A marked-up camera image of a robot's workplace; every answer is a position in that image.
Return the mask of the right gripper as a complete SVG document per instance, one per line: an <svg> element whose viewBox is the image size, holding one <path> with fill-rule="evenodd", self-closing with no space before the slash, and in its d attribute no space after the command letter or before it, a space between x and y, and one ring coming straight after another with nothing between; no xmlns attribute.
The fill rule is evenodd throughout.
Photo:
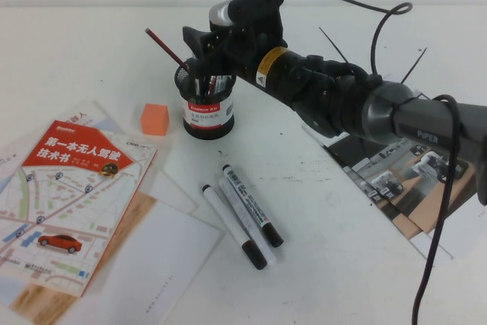
<svg viewBox="0 0 487 325"><path fill-rule="evenodd" d="M206 75L207 63L212 72L253 81L263 57L276 47L288 46L278 9L240 21L232 21L226 8L212 8L208 15L210 33L187 26L182 29L183 42L196 57L185 61L189 75Z"/></svg>

